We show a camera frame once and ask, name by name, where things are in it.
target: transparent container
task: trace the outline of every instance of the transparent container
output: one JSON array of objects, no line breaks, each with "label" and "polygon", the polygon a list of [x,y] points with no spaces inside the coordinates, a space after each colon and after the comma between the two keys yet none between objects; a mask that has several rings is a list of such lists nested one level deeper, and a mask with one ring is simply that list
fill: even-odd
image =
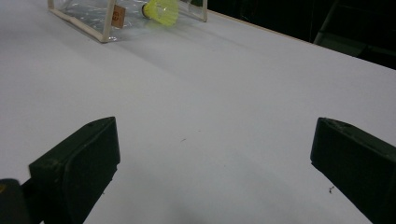
[{"label": "transparent container", "polygon": [[[160,26],[207,20],[207,0],[48,0],[48,6],[58,17],[104,43]],[[124,15],[118,14],[120,8]],[[123,17],[123,25],[116,27],[113,22],[119,17]]]}]

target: white table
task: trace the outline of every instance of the white table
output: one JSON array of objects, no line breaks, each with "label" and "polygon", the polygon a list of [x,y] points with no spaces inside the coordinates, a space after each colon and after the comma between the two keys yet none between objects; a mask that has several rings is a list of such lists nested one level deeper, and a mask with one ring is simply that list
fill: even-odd
[{"label": "white table", "polygon": [[395,146],[395,70],[214,13],[103,45],[46,4],[0,6],[0,178],[115,116],[121,163],[85,223],[370,223],[309,154],[318,117]]}]

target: dark background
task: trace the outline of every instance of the dark background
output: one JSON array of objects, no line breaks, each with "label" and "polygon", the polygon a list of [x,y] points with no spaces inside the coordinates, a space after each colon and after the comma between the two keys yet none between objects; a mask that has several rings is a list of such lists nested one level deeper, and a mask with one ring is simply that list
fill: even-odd
[{"label": "dark background", "polygon": [[396,0],[208,0],[208,8],[396,69]]}]

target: small debris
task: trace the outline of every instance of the small debris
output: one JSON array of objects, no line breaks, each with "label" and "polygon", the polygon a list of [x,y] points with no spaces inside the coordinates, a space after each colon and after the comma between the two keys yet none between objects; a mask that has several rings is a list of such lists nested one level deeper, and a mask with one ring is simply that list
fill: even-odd
[{"label": "small debris", "polygon": [[329,193],[332,194],[332,190],[335,188],[335,186],[332,186],[331,188],[329,188]]}]

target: black rubber pad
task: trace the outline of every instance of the black rubber pad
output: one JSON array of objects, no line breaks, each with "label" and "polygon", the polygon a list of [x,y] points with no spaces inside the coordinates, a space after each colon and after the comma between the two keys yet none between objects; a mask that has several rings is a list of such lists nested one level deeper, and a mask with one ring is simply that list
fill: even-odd
[{"label": "black rubber pad", "polygon": [[396,147],[319,118],[311,161],[373,223],[396,223]]},{"label": "black rubber pad", "polygon": [[115,118],[86,124],[29,165],[46,224],[79,224],[120,163]]},{"label": "black rubber pad", "polygon": [[0,180],[0,223],[30,224],[29,213],[18,180]]}]

